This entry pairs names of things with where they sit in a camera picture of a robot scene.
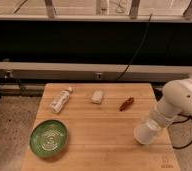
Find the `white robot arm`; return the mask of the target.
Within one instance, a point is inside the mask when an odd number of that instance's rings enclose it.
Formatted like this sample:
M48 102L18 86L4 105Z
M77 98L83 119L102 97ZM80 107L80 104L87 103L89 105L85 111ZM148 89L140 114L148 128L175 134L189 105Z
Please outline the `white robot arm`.
M192 115L192 78L166 83L162 98L150 110L149 116L165 128L182 112Z

